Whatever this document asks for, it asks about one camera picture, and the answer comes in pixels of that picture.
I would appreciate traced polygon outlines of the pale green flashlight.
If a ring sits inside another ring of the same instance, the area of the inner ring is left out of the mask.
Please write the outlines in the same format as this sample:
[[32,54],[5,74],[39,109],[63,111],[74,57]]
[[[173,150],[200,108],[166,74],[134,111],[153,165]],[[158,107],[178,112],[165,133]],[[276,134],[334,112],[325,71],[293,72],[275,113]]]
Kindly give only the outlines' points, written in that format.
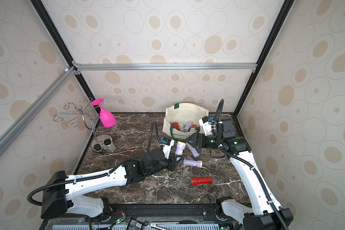
[[179,123],[178,127],[179,127],[179,131],[184,132],[184,127],[185,127],[184,123]]

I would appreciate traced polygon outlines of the cream green tote bag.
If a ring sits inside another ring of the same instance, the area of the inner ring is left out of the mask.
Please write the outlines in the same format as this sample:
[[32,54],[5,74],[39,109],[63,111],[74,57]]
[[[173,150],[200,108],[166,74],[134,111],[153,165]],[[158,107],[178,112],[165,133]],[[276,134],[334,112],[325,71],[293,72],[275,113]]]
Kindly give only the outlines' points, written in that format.
[[[199,124],[199,120],[208,116],[209,111],[201,106],[193,103],[176,103],[165,110],[163,133],[174,140],[185,140],[194,133],[205,134]],[[179,128],[178,130],[172,126],[172,123],[183,123],[186,126],[188,122],[192,122],[192,125],[196,125],[197,127],[185,132],[184,128]]]

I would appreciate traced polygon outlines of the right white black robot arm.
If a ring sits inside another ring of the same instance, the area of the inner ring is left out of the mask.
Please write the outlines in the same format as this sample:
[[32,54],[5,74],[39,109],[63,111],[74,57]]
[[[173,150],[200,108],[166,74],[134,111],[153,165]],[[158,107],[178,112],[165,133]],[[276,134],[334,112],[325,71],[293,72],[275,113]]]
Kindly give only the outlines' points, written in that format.
[[290,209],[283,208],[267,186],[244,137],[238,136],[229,118],[199,120],[200,132],[188,138],[194,148],[218,149],[239,173],[250,198],[247,207],[233,198],[218,200],[218,217],[231,217],[246,230],[287,230],[293,221]]

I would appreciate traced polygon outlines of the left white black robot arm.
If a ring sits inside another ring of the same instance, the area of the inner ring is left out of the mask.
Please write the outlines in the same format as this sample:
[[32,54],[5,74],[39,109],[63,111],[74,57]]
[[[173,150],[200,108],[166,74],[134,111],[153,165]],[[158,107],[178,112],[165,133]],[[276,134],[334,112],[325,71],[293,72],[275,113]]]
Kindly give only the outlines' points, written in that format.
[[139,183],[165,169],[174,171],[183,159],[180,155],[166,158],[161,149],[153,149],[103,171],[82,175],[66,175],[65,171],[59,171],[45,186],[31,191],[27,201],[41,207],[42,219],[53,219],[64,214],[105,219],[111,212],[108,200],[87,197],[88,193]]

